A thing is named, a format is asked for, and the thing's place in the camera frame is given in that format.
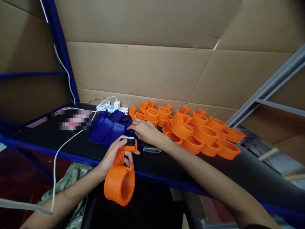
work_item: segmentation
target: blue plastic part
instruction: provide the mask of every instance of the blue plastic part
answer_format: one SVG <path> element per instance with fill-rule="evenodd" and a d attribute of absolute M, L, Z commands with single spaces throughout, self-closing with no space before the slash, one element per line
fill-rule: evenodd
<path fill-rule="evenodd" d="M 46 75 L 64 75 L 65 71 L 58 72 L 34 72 L 34 73 L 0 73 L 0 79 L 32 77 L 32 76 L 46 76 Z"/>
<path fill-rule="evenodd" d="M 119 110 L 115 110 L 110 116 L 109 119 L 110 121 L 112 121 L 113 123 L 115 122 L 119 122 L 121 120 L 121 118 L 123 118 L 124 116 L 124 112 L 121 112 Z"/>

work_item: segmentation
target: white cable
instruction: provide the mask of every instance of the white cable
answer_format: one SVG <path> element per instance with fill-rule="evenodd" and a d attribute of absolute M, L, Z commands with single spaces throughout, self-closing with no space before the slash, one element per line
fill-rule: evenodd
<path fill-rule="evenodd" d="M 68 70 L 66 69 L 66 67 L 64 66 L 64 64 L 61 62 L 61 60 L 60 60 L 60 58 L 59 58 L 59 56 L 58 56 L 58 53 L 57 53 L 57 49 L 56 49 L 55 44 L 54 44 L 54 49 L 55 49 L 55 53 L 56 53 L 56 56 L 57 56 L 59 62 L 61 63 L 62 67 L 65 69 L 65 71 L 66 71 L 67 74 L 68 74 L 69 88 L 70 88 L 71 94 L 72 94 L 72 96 L 73 96 L 74 105 L 76 105 L 76 103 L 75 103 L 75 97 L 74 97 L 74 94 L 73 94 L 73 92 L 72 92 L 71 84 L 70 84 L 70 74 L 69 74 Z"/>

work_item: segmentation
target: cardboard wall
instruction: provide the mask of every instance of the cardboard wall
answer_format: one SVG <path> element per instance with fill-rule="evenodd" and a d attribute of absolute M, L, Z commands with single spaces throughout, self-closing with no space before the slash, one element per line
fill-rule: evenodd
<path fill-rule="evenodd" d="M 0 31 L 0 73 L 60 71 L 39 0 L 0 0 Z M 23 124 L 70 101 L 64 76 L 0 81 L 3 122 Z"/>
<path fill-rule="evenodd" d="M 300 0 L 55 3 L 81 101 L 116 94 L 126 107 L 188 102 L 227 121 L 305 43 Z M 279 143 L 301 134 L 296 128 L 278 139 L 261 135 Z"/>

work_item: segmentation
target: orange ring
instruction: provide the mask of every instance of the orange ring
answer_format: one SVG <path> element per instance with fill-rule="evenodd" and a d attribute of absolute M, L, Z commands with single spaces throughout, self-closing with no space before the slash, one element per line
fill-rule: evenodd
<path fill-rule="evenodd" d="M 180 121 L 172 123 L 171 131 L 182 140 L 187 139 L 194 132 L 187 124 Z"/>
<path fill-rule="evenodd" d="M 192 154 L 199 154 L 203 144 L 190 135 L 186 140 L 183 140 L 181 146 Z"/>
<path fill-rule="evenodd" d="M 105 180 L 105 197 L 121 206 L 126 206 L 132 198 L 135 184 L 133 167 L 115 165 L 109 170 Z"/>
<path fill-rule="evenodd" d="M 193 125 L 193 126 L 204 126 L 208 121 L 209 119 L 201 114 L 196 114 L 194 113 L 192 115 L 193 119 L 190 121 L 190 123 Z"/>
<path fill-rule="evenodd" d="M 233 160 L 241 153 L 241 149 L 238 146 L 227 140 L 218 139 L 217 142 L 222 146 L 222 150 L 218 152 L 218 155 L 225 159 Z"/>
<path fill-rule="evenodd" d="M 181 145 L 182 144 L 182 139 L 178 138 L 173 132 L 166 132 L 165 135 L 172 139 L 176 144 Z"/>
<path fill-rule="evenodd" d="M 229 136 L 227 140 L 234 143 L 239 143 L 242 139 L 246 137 L 246 135 L 243 132 L 236 130 L 234 128 L 228 127 L 227 131 L 229 132 Z"/>
<path fill-rule="evenodd" d="M 134 120 L 135 119 L 139 119 L 139 120 L 145 121 L 145 116 L 140 114 L 140 113 L 137 113 L 137 114 L 134 115 Z"/>
<path fill-rule="evenodd" d="M 156 109 L 149 108 L 146 110 L 145 119 L 150 122 L 155 122 L 158 120 L 159 112 Z"/>
<path fill-rule="evenodd" d="M 216 156 L 221 149 L 222 146 L 215 141 L 212 145 L 204 145 L 200 151 L 207 156 Z"/>
<path fill-rule="evenodd" d="M 229 137 L 229 135 L 230 135 L 230 133 L 228 132 L 227 129 L 222 129 L 222 130 L 219 132 L 219 136 L 220 136 L 219 139 L 227 140 L 227 138 Z"/>
<path fill-rule="evenodd" d="M 167 120 L 169 115 L 171 114 L 171 111 L 165 107 L 159 107 L 159 119 Z"/>
<path fill-rule="evenodd" d="M 210 116 L 209 121 L 206 123 L 206 126 L 211 127 L 216 132 L 220 132 L 222 129 L 224 129 L 227 125 L 223 123 L 222 121 L 213 118 Z"/>
<path fill-rule="evenodd" d="M 212 128 L 207 126 L 199 126 L 194 130 L 193 133 L 194 138 L 197 141 L 205 144 L 205 145 L 212 145 L 216 139 L 219 138 L 219 134 L 214 131 Z"/>

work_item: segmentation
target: orange 3d printed part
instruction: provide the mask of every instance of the orange 3d printed part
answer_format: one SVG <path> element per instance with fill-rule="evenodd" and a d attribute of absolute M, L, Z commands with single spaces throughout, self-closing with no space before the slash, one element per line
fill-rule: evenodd
<path fill-rule="evenodd" d="M 139 113 L 134 115 L 134 120 L 136 120 L 136 119 L 139 119 L 139 120 L 145 121 L 145 117 L 144 117 L 144 115 L 139 114 Z"/>
<path fill-rule="evenodd" d="M 229 132 L 229 136 L 227 137 L 227 140 L 234 143 L 239 143 L 243 138 L 246 137 L 246 135 L 243 132 L 233 128 L 227 128 L 227 131 Z"/>
<path fill-rule="evenodd" d="M 133 141 L 135 141 L 135 145 L 125 145 L 118 150 L 116 158 L 106 176 L 104 184 L 105 197 L 121 206 L 126 206 L 129 203 L 136 184 L 133 166 L 124 166 L 124 151 L 138 150 L 137 140 L 133 139 Z"/>
<path fill-rule="evenodd" d="M 172 139 L 176 144 L 181 145 L 182 144 L 182 139 L 178 138 L 174 133 L 172 132 L 166 132 L 165 135 Z"/>
<path fill-rule="evenodd" d="M 192 154 L 198 154 L 203 144 L 190 135 L 186 140 L 183 140 L 181 146 Z"/>
<path fill-rule="evenodd" d="M 218 152 L 218 155 L 225 159 L 233 160 L 238 154 L 241 153 L 238 146 L 227 140 L 218 139 L 217 142 L 222 146 L 222 149 Z"/>
<path fill-rule="evenodd" d="M 220 135 L 220 139 L 226 140 L 226 139 L 228 138 L 228 136 L 230 135 L 230 133 L 228 132 L 227 129 L 222 129 L 222 130 L 219 132 L 219 135 Z"/>
<path fill-rule="evenodd" d="M 199 126 L 194 130 L 193 133 L 194 138 L 197 141 L 205 144 L 205 145 L 212 145 L 216 139 L 219 138 L 219 134 L 214 131 L 212 128 L 207 126 Z"/>
<path fill-rule="evenodd" d="M 171 131 L 182 140 L 187 139 L 187 137 L 194 132 L 193 129 L 189 127 L 189 125 L 180 121 L 172 123 Z"/>
<path fill-rule="evenodd" d="M 193 119 L 190 121 L 190 123 L 196 127 L 204 126 L 209 121 L 207 117 L 197 113 L 193 113 L 192 117 Z"/>
<path fill-rule="evenodd" d="M 216 154 L 221 150 L 222 146 L 215 141 L 212 145 L 204 145 L 200 151 L 207 156 L 216 156 Z"/>
<path fill-rule="evenodd" d="M 149 108 L 146 110 L 146 114 L 144 116 L 147 121 L 156 122 L 159 117 L 159 112 L 156 109 Z"/>
<path fill-rule="evenodd" d="M 225 123 L 223 123 L 222 121 L 219 121 L 218 119 L 213 118 L 213 116 L 210 116 L 209 121 L 206 123 L 206 126 L 211 127 L 216 132 L 220 132 L 227 125 Z"/>

